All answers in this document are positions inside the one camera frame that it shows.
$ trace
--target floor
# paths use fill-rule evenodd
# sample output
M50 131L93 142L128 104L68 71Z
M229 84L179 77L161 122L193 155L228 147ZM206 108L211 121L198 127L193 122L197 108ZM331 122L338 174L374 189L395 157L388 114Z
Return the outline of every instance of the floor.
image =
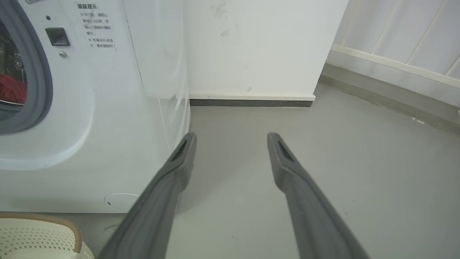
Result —
M327 86L311 108L193 107L195 167L167 258L298 258L266 135L278 132L371 258L460 254L460 139ZM60 214L95 255L120 214Z

